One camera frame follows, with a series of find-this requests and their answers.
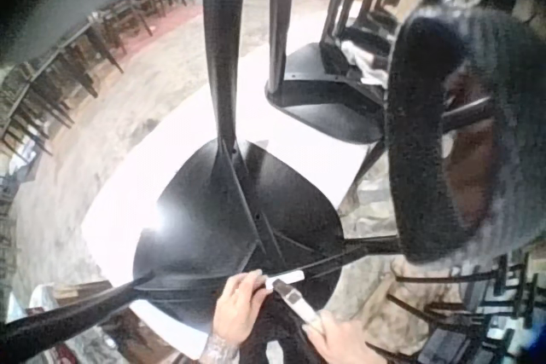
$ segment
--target person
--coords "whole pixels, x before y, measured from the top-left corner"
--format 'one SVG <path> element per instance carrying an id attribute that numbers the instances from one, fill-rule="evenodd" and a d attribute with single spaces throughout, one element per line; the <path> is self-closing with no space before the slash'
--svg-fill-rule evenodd
<path id="1" fill-rule="evenodd" d="M 271 290 L 264 287 L 261 270 L 230 277 L 217 301 L 201 364 L 232 362 L 250 335 L 264 300 Z M 371 364 L 385 362 L 363 341 L 359 321 L 338 322 L 328 311 L 320 312 L 324 335 L 313 327 L 302 326 L 318 354 L 330 364 Z"/>

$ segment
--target right hand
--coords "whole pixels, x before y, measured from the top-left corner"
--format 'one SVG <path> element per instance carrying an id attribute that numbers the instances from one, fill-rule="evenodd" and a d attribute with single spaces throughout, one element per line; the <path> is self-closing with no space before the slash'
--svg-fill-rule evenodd
<path id="1" fill-rule="evenodd" d="M 318 353 L 330 364 L 385 363 L 366 345 L 360 321 L 338 322 L 329 311 L 320 312 L 324 335 L 309 325 L 303 329 Z"/>

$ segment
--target white table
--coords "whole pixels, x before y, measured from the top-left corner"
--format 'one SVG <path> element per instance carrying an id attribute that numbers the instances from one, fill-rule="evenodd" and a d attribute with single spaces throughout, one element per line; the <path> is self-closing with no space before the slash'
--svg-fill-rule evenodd
<path id="1" fill-rule="evenodd" d="M 264 96 L 269 48 L 241 59 L 237 134 L 266 147 L 317 186 L 337 208 L 366 154 L 301 124 L 272 107 Z M 114 286 L 133 279 L 133 257 L 144 228 L 156 221 L 154 204 L 180 167 L 216 137 L 208 86 L 184 101 L 144 140 L 105 183 L 89 209 L 82 229 L 91 254 Z M 197 359 L 207 335 L 185 326 L 146 301 L 133 311 L 167 343 Z"/>

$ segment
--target wrist tattoo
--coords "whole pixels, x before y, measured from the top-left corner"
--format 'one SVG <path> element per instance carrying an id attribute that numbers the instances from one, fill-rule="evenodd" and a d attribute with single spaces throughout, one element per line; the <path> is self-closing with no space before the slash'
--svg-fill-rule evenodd
<path id="1" fill-rule="evenodd" d="M 216 334 L 208 336 L 205 349 L 199 359 L 201 364 L 225 364 L 237 357 L 238 347 L 229 344 Z"/>

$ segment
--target hand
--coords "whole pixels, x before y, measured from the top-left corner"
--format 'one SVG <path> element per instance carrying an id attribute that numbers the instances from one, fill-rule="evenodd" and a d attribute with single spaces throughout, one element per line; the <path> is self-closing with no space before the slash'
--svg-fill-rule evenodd
<path id="1" fill-rule="evenodd" d="M 309 325 L 303 329 L 318 353 L 330 364 L 384 363 L 383 357 L 366 345 L 362 323 L 339 323 L 329 311 L 320 312 L 324 335 Z"/>
<path id="2" fill-rule="evenodd" d="M 260 289 L 265 279 L 261 270 L 236 274 L 228 279 L 216 302 L 213 334 L 235 347 L 248 338 L 265 297 L 271 294 L 265 288 Z"/>

